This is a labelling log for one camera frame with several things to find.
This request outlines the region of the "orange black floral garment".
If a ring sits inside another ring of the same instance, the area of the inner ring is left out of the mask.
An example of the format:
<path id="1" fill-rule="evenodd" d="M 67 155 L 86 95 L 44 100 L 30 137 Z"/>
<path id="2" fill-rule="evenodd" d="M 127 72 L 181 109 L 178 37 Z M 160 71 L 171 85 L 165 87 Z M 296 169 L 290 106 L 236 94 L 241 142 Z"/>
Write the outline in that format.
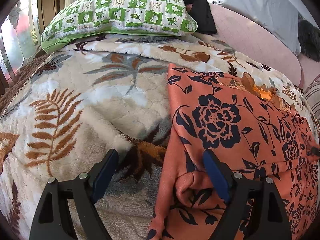
<path id="1" fill-rule="evenodd" d="M 318 213 L 318 148 L 306 118 L 262 99 L 221 72 L 170 64 L 171 134 L 148 239 L 208 239 L 225 210 L 204 168 L 203 153 L 247 179 L 271 178 L 293 239 Z"/>

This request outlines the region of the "striped beige pillow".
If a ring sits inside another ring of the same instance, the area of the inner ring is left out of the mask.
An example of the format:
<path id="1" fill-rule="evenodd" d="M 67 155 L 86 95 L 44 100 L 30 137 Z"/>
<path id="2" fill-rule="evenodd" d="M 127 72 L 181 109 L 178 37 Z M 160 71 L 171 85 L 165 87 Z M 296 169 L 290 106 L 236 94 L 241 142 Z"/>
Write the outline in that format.
<path id="1" fill-rule="evenodd" d="M 312 81 L 311 85 L 304 91 L 306 107 L 311 119 L 319 131 L 319 106 L 320 106 L 320 81 L 319 75 Z"/>

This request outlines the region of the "beige leaf-pattern fleece blanket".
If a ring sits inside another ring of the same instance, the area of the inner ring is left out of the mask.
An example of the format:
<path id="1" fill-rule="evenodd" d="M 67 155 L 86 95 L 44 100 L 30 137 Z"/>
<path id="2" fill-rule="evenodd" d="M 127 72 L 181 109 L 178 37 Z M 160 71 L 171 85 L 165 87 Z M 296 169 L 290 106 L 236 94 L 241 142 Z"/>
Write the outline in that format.
<path id="1" fill-rule="evenodd" d="M 281 72 L 207 35 L 183 38 L 97 35 L 35 59 L 1 97 L 1 215 L 28 239 L 50 178 L 75 179 L 119 154 L 95 208 L 112 239 L 148 239 L 172 120 L 170 64 L 221 72 L 240 87 L 306 118 L 306 101 Z"/>

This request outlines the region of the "pink bed headboard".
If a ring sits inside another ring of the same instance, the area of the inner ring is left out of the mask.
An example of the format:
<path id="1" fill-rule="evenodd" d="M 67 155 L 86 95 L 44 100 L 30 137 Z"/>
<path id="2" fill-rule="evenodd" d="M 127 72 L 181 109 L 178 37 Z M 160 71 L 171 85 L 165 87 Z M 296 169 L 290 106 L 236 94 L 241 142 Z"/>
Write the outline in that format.
<path id="1" fill-rule="evenodd" d="M 272 67 L 302 88 L 319 78 L 319 63 L 305 55 L 296 56 L 269 31 L 229 9 L 210 3 L 217 29 L 213 37 L 251 59 Z"/>

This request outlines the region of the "dark furry cushion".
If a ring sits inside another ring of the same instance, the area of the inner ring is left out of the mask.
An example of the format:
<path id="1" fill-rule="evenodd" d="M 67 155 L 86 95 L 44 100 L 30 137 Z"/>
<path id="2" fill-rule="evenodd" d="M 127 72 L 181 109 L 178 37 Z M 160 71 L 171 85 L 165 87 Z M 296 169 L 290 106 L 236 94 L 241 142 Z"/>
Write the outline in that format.
<path id="1" fill-rule="evenodd" d="M 319 62 L 319 29 L 298 15 L 298 40 L 301 53 Z"/>

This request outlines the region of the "grey satin pillow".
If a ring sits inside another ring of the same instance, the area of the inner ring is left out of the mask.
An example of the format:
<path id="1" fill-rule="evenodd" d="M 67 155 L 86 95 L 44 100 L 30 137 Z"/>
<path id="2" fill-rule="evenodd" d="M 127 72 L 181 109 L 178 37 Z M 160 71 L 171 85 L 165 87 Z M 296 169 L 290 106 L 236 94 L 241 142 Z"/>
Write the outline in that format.
<path id="1" fill-rule="evenodd" d="M 259 24 L 295 55 L 300 54 L 298 10 L 289 0 L 217 0 L 217 4 Z"/>

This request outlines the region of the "green white patterned pillow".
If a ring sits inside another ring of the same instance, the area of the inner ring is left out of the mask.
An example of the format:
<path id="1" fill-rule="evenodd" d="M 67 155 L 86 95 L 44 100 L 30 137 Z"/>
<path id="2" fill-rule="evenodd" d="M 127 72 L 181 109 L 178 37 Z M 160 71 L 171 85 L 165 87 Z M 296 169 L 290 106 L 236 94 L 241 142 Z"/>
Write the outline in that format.
<path id="1" fill-rule="evenodd" d="M 103 33 L 183 37 L 197 28 L 183 0 L 76 0 L 47 25 L 41 48 L 52 53 Z"/>

